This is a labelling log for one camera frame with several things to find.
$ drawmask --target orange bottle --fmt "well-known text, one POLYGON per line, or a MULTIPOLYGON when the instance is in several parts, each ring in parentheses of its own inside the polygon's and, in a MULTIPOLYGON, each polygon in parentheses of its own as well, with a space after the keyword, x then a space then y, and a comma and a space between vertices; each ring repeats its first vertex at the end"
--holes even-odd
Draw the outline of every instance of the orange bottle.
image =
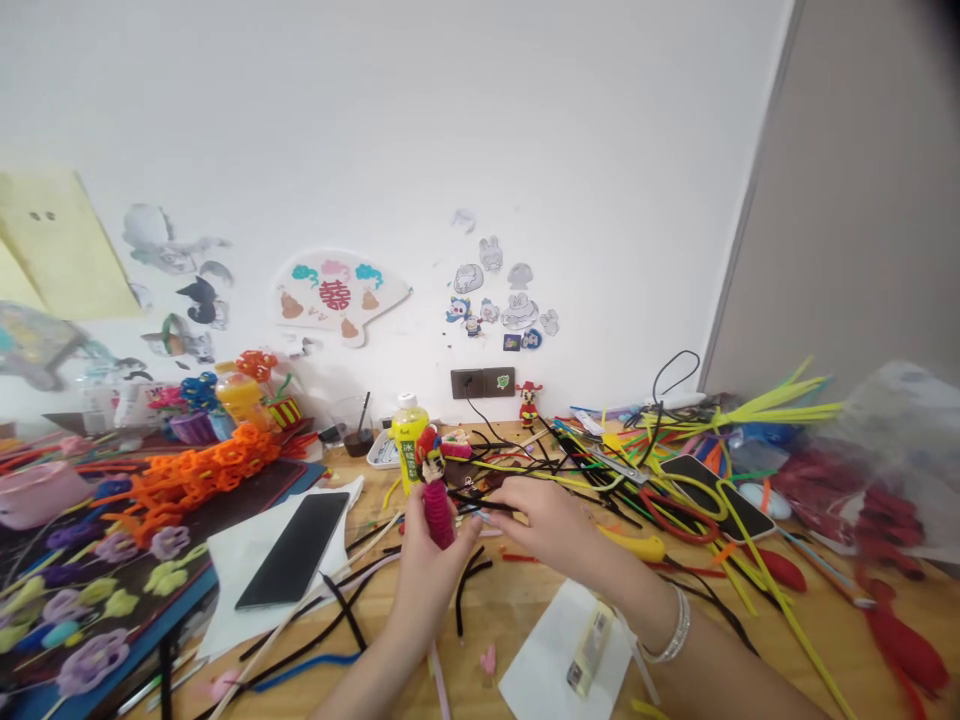
POLYGON ((263 403, 260 383, 237 369, 235 362, 217 363, 217 399, 237 425, 248 422, 258 430, 275 432, 277 423, 263 403))

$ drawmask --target hand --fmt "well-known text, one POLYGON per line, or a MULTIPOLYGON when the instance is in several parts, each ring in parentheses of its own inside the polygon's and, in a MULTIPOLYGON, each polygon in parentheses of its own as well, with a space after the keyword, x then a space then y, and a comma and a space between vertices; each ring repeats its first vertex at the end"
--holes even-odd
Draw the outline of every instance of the hand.
POLYGON ((553 482, 508 477, 489 500, 517 508, 524 525, 505 513, 491 513, 491 522, 540 562, 576 582, 606 593, 618 568, 638 563, 629 552, 600 534, 577 501, 553 482))
MULTIPOLYGON (((453 503, 450 503, 450 513, 453 522, 456 516, 453 503)), ((400 579, 387 631, 415 646, 418 656, 423 657, 447 614, 450 598, 480 537, 483 522, 478 517, 471 518, 453 545, 440 550, 430 539, 423 514, 423 486, 418 483, 407 500, 405 523, 400 579)))

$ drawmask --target white container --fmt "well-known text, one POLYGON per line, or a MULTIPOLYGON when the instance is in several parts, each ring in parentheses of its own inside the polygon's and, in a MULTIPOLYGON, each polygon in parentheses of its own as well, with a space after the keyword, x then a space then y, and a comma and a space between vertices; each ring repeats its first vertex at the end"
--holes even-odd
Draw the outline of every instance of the white container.
POLYGON ((377 439, 373 442, 373 447, 371 447, 370 452, 367 453, 367 462, 377 470, 392 470, 400 467, 400 451, 397 450, 397 444, 393 438, 390 437, 387 430, 381 430, 380 434, 377 435, 377 439), (392 445, 393 448, 387 450, 386 446, 388 445, 392 445), (383 453, 383 457, 389 458, 386 462, 378 462, 381 452, 383 453))

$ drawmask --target desk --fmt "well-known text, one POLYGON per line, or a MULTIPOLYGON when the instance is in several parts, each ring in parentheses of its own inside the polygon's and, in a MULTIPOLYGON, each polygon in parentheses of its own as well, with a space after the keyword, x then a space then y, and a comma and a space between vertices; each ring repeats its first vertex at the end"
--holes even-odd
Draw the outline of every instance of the desk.
MULTIPOLYGON (((522 442, 521 438, 528 437, 525 432, 521 435, 519 423, 494 425, 497 432, 507 439, 522 442)), ((486 430, 481 425, 465 425, 464 429, 469 431, 474 427, 486 430)), ((544 442, 544 445, 549 449, 548 443, 544 442)), ((324 463, 339 475, 328 487, 343 485, 358 475, 366 477, 363 494, 348 516, 348 543, 365 532, 364 529, 357 529, 357 526, 392 517, 403 507, 405 498, 402 490, 398 489, 390 500, 389 509, 382 509, 383 498, 399 470, 375 471, 365 459, 350 458, 342 448, 329 453, 324 458, 324 463)), ((598 519, 610 522, 615 520, 595 506, 591 506, 591 511, 597 512, 598 519)), ((626 526, 624 530, 627 533, 634 532, 631 526, 626 526)), ((657 531, 645 522, 644 529, 636 532, 646 536, 657 531)), ((684 545, 666 534, 662 534, 662 537, 669 554, 683 564, 700 567, 708 564, 711 555, 705 548, 684 545)), ((400 536, 394 529, 381 545, 389 547, 398 542, 400 536)), ((513 552, 522 552, 509 540, 494 537, 481 538, 481 542, 486 547, 486 554, 493 558, 494 567, 467 582, 463 594, 464 644, 461 646, 457 638, 452 603, 445 631, 438 641, 451 713, 456 720, 513 717, 496 685, 483 686, 483 674, 479 667, 480 655, 491 642, 496 644, 497 677, 501 677, 563 582, 559 574, 545 566, 500 561, 500 545, 506 545, 513 552)), ((767 538, 761 545, 790 557, 806 576, 809 586, 806 594, 787 592, 797 599, 794 608, 797 618, 858 716, 871 720, 908 717, 908 706, 900 686, 875 649, 861 613, 847 604, 812 568, 786 547, 781 538, 767 538)), ((828 559, 835 560, 838 567, 848 568, 845 560, 836 559, 826 550, 823 552, 828 559)), ((361 564, 366 564, 371 557, 376 557, 376 549, 371 550, 371 553, 361 564)), ((957 619, 960 586, 930 566, 926 566, 926 570, 927 580, 921 583, 910 582, 896 573, 883 570, 876 570, 875 574, 896 588, 898 597, 894 601, 894 607, 899 617, 934 643, 943 656, 947 669, 955 675, 960 670, 960 620, 957 619)), ((379 634, 390 613, 398 571, 398 565, 392 564, 377 573, 355 607, 357 620, 368 641, 372 641, 379 634)), ((751 594, 760 614, 759 618, 751 618, 727 580, 707 581, 723 602, 740 617, 763 659, 829 714, 842 717, 816 670, 779 613, 748 587, 747 592, 751 594)), ((695 598, 692 602, 701 607, 706 605, 695 598)), ((338 611, 338 606, 330 605, 301 619, 281 635, 267 660, 277 660, 317 635, 338 611)), ((712 607, 709 607, 707 612, 714 618, 719 617, 712 607)), ((721 624, 728 628, 726 623, 721 621, 721 624)), ((205 667, 194 676, 186 688, 174 695, 175 716, 178 720, 190 720, 209 707, 210 700, 203 692, 203 686, 225 670, 238 666, 237 657, 249 644, 240 646, 205 667)), ((356 644, 350 629, 347 623, 341 623, 316 654, 355 652, 356 644)), ((670 688, 662 679, 661 668, 654 666, 651 671, 673 720, 688 717, 684 714, 683 697, 692 689, 670 688)), ((225 717, 230 720, 301 720, 319 704, 342 677, 343 672, 339 667, 320 666, 263 695, 247 693, 231 706, 225 717)), ((954 680, 940 701, 926 702, 930 718, 953 716, 951 710, 957 707, 958 700, 956 685, 954 680)), ((636 666, 631 664, 614 710, 614 717, 639 717, 631 710, 630 699, 643 696, 640 673, 636 666)), ((141 703, 129 717, 159 717, 159 711, 149 716, 144 713, 145 706, 146 703, 141 703)), ((440 717, 436 688, 427 675, 426 663, 410 679, 407 689, 397 701, 393 717, 417 720, 440 717)))

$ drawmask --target power outlet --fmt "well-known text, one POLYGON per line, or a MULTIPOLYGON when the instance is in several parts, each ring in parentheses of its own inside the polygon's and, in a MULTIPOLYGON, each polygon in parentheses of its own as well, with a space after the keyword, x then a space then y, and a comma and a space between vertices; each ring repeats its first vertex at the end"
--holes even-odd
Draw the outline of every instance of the power outlet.
POLYGON ((484 397, 513 397, 517 394, 513 368, 485 368, 483 371, 484 397))
POLYGON ((484 396, 483 370, 451 370, 450 389, 454 400, 484 396))

